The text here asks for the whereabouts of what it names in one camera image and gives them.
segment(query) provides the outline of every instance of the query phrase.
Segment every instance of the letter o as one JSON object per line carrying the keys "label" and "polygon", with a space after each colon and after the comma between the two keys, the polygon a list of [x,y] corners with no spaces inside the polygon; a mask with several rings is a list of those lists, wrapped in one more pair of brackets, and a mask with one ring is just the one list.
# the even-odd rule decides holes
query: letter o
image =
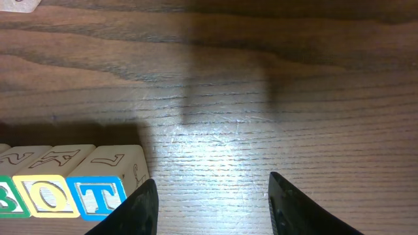
{"label": "letter o", "polygon": [[[52,207],[51,205],[48,205],[42,195],[40,195],[40,188],[45,187],[47,188],[54,198],[56,199],[57,206]],[[53,183],[49,182],[37,182],[32,185],[31,188],[31,198],[35,202],[36,205],[42,207],[45,210],[48,210],[49,212],[59,212],[65,209],[65,205],[67,204],[67,198],[65,197],[64,192]]]}

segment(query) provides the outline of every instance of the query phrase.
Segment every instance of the wooden table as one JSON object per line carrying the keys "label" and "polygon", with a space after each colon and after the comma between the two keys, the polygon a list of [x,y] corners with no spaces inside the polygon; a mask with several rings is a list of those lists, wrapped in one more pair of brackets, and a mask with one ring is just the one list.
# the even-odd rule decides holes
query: wooden table
{"label": "wooden table", "polygon": [[[0,13],[2,142],[140,142],[159,234],[272,234],[277,171],[365,234],[418,233],[418,4],[43,0]],[[79,219],[1,234],[83,234]]]}

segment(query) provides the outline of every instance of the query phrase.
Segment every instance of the toy block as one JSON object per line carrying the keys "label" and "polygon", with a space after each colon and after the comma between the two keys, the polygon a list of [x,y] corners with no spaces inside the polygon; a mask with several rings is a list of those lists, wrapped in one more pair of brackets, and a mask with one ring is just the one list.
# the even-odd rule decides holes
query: toy block
{"label": "toy block", "polygon": [[13,176],[34,217],[80,216],[65,178],[95,149],[94,145],[55,146]]}
{"label": "toy block", "polygon": [[83,219],[101,221],[149,179],[138,145],[101,146],[67,178]]}
{"label": "toy block", "polygon": [[0,218],[31,216],[13,183],[12,176],[51,148],[51,146],[14,147],[0,154]]}
{"label": "toy block", "polygon": [[7,144],[0,144],[0,153],[8,150],[10,148],[10,146],[8,146]]}

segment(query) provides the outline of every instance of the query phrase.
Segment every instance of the yellow border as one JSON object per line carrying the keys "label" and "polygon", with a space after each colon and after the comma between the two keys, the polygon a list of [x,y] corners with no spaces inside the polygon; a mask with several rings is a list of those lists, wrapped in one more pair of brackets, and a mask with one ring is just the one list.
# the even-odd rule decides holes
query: yellow border
{"label": "yellow border", "polygon": [[[39,217],[39,218],[77,218],[80,216],[80,212],[78,212],[77,206],[74,202],[74,199],[71,196],[70,189],[68,188],[67,182],[65,178],[60,175],[35,175],[35,176],[13,176],[14,184],[16,188],[19,190],[23,200],[26,203],[27,208],[32,213],[32,216]],[[62,183],[63,190],[65,196],[67,197],[67,201],[70,204],[73,212],[38,212],[36,210],[35,205],[33,204],[33,198],[29,196],[27,193],[23,181],[59,181]]]}

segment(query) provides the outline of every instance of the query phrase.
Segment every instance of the green border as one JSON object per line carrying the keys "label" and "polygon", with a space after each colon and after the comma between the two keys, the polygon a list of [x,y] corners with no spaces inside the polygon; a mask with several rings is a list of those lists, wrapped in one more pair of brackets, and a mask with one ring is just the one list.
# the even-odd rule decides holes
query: green border
{"label": "green border", "polygon": [[16,197],[16,200],[18,201],[20,207],[22,207],[23,213],[12,213],[12,212],[0,212],[0,218],[29,218],[31,217],[31,213],[27,209],[27,206],[25,202],[23,201],[22,197],[20,196],[20,193],[16,189],[16,186],[14,185],[12,179],[8,176],[0,176],[1,182],[6,182],[7,185],[10,187],[12,193]]}

